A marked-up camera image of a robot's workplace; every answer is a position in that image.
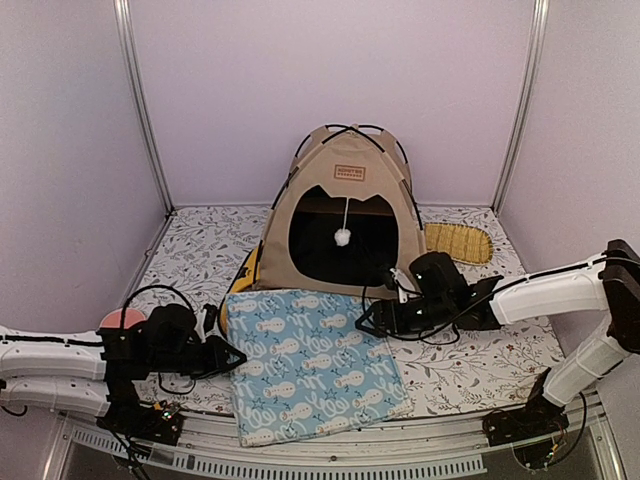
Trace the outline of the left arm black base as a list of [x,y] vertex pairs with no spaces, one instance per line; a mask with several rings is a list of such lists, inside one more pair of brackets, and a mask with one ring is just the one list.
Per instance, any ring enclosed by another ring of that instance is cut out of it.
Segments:
[[111,432],[169,446],[178,444],[184,416],[178,403],[162,400],[152,404],[112,402],[98,427]]

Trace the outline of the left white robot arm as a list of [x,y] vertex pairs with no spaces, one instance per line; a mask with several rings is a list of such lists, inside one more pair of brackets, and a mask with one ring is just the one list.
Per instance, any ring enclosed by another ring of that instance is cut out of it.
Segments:
[[204,321],[180,304],[154,308],[150,315],[123,308],[108,314],[96,331],[45,335],[1,328],[1,389],[9,381],[79,380],[107,388],[112,405],[138,405],[134,383],[149,374],[172,373],[196,382],[227,373],[247,356],[209,332],[218,309],[207,304]]

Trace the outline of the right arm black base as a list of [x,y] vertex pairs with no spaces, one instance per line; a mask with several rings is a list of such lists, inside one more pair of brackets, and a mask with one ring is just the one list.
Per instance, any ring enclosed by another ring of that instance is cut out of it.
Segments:
[[540,374],[523,407],[496,409],[482,419],[482,430],[490,446],[504,445],[539,436],[559,433],[557,440],[519,447],[516,460],[525,468],[539,470],[558,463],[561,446],[565,440],[569,421],[565,407],[558,407],[543,397],[543,387],[550,368]]

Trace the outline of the blue snowman pattern mat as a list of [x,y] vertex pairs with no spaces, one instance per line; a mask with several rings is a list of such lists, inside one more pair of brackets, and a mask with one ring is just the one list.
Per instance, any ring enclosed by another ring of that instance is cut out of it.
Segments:
[[247,360],[231,374],[245,448],[328,436],[409,414],[388,342],[358,330],[358,297],[308,290],[232,293],[227,338]]

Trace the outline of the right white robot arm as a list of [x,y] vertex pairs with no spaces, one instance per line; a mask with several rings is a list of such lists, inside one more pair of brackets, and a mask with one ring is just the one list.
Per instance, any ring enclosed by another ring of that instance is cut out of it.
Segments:
[[560,412],[583,389],[639,351],[639,256],[624,240],[572,265],[527,274],[466,281],[446,253],[415,259],[389,276],[398,296],[377,300],[355,326],[379,338],[424,341],[452,326],[498,330],[523,320],[599,311],[604,318],[582,343],[541,374],[525,408]]

